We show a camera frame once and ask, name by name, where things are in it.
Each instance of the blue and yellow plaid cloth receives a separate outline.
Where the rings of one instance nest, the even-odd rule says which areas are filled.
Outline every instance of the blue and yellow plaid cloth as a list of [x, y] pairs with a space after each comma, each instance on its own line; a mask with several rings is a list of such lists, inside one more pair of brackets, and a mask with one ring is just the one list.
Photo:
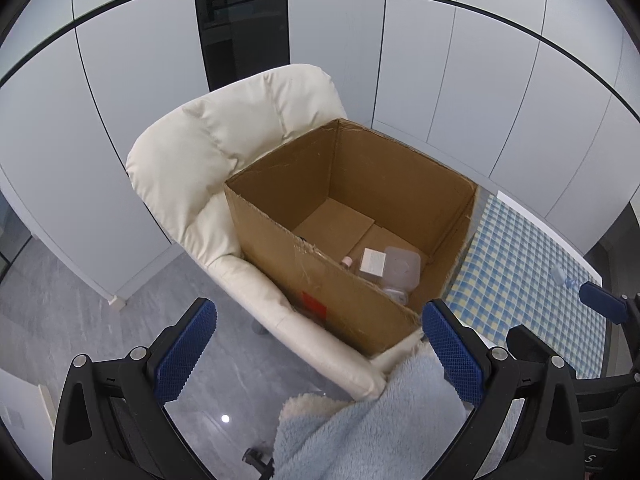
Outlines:
[[583, 305], [575, 290], [555, 284], [555, 264], [578, 285], [595, 281], [549, 236], [491, 196], [447, 304], [500, 346], [506, 346], [511, 327], [523, 324], [573, 366], [579, 379], [597, 378], [606, 320]]

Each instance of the white small box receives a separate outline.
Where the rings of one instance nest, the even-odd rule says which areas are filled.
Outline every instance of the white small box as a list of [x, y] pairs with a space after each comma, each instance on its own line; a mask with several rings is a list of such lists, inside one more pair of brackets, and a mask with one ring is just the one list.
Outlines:
[[373, 278], [374, 280], [382, 278], [385, 272], [386, 254], [373, 249], [364, 249], [362, 259], [360, 261], [360, 273], [363, 278]]

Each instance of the light blue blanket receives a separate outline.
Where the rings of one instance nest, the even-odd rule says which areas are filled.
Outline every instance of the light blue blanket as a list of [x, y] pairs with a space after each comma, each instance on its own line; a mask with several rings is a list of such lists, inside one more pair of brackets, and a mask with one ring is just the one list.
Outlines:
[[[498, 465], [521, 408], [514, 401], [478, 476]], [[392, 373], [378, 400], [290, 399], [276, 434], [274, 480], [421, 479], [467, 416], [433, 349], [423, 343]]]

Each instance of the translucent plastic container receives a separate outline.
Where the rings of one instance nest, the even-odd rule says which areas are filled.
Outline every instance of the translucent plastic container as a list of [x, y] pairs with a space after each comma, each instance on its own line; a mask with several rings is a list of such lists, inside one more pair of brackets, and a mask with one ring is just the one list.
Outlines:
[[385, 254], [380, 287], [393, 300], [407, 304], [409, 293], [420, 283], [420, 254], [398, 247], [387, 247]]

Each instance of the small bottle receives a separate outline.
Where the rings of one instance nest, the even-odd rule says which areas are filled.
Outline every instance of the small bottle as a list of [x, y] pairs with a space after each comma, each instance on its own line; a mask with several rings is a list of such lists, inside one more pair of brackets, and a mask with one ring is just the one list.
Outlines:
[[340, 266], [345, 270], [351, 269], [352, 265], [353, 265], [353, 260], [348, 256], [345, 256], [340, 262]]

